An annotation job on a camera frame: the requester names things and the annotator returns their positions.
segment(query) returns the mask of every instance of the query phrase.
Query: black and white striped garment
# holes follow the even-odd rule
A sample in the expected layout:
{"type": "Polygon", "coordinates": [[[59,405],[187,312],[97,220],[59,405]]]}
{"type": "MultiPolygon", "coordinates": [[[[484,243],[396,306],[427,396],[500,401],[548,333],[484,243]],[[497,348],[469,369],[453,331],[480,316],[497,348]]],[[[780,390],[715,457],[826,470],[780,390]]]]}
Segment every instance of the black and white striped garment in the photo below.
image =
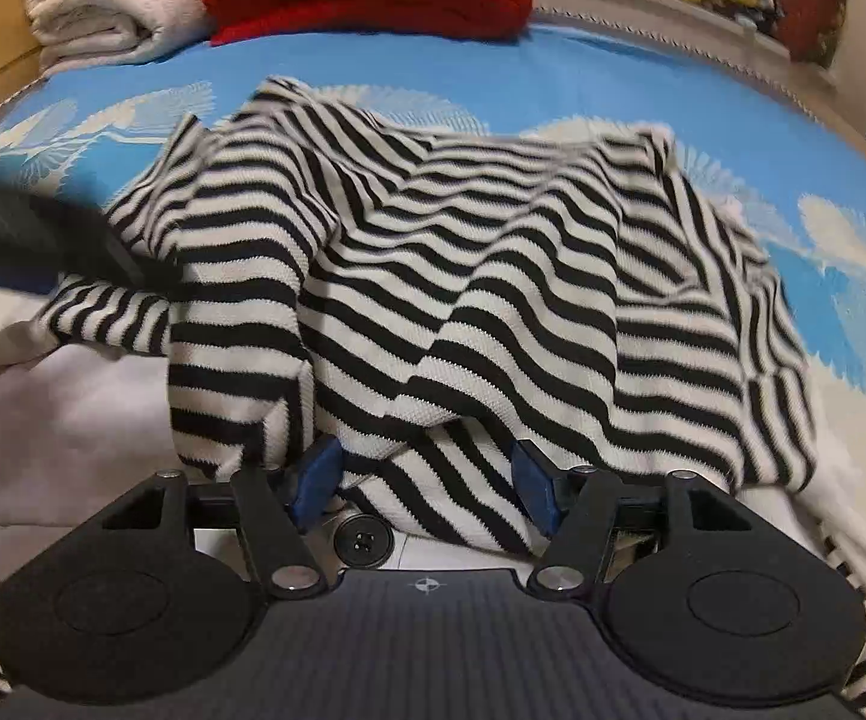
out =
{"type": "MultiPolygon", "coordinates": [[[[331,432],[362,508],[513,552],[534,546],[508,470],[519,437],[641,481],[809,482],[780,282],[661,131],[430,134],[273,79],[223,130],[182,122],[109,214],[182,285],[70,277],[41,319],[169,357],[176,448],[210,474],[331,432]]],[[[844,694],[866,713],[866,650],[844,694]]]]}

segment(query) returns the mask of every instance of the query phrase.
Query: black button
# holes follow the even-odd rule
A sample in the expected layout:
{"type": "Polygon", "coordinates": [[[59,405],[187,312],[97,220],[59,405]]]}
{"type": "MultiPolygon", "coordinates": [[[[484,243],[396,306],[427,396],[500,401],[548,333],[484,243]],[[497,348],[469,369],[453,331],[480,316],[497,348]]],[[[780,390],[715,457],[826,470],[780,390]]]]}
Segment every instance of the black button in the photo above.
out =
{"type": "Polygon", "coordinates": [[[372,514],[356,514],[333,534],[335,556],[350,568],[377,568],[392,554],[392,528],[372,514]]]}

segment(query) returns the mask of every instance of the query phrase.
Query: rolled white blanket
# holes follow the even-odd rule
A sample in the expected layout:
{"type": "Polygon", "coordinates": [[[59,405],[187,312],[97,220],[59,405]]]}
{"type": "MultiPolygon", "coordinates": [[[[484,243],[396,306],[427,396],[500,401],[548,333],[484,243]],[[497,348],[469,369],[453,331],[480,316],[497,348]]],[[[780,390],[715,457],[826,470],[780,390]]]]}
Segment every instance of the rolled white blanket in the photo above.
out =
{"type": "Polygon", "coordinates": [[[202,0],[24,0],[46,76],[156,59],[211,31],[202,0]]]}

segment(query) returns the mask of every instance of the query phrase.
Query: bed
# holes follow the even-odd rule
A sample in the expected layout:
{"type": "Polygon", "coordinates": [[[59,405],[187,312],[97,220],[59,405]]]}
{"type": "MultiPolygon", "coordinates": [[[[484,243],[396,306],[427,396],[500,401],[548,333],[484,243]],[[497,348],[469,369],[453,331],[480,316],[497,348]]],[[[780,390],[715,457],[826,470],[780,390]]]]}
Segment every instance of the bed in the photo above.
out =
{"type": "Polygon", "coordinates": [[[698,191],[769,252],[829,421],[866,466],[866,160],[763,79],[573,22],[507,45],[298,34],[70,71],[0,109],[0,181],[103,206],[185,114],[222,127],[271,74],[405,127],[573,141],[664,124],[698,191]]]}

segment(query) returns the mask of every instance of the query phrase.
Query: crosshair logo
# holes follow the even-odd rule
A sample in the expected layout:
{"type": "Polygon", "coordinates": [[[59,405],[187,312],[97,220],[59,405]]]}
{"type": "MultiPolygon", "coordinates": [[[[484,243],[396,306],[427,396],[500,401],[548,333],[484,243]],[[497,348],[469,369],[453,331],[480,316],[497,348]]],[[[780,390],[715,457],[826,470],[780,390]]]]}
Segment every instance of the crosshair logo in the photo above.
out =
{"type": "Polygon", "coordinates": [[[431,592],[436,592],[441,587],[445,587],[445,584],[442,584],[441,581],[436,581],[433,577],[423,577],[422,579],[416,581],[412,585],[423,595],[429,595],[431,592]]]}

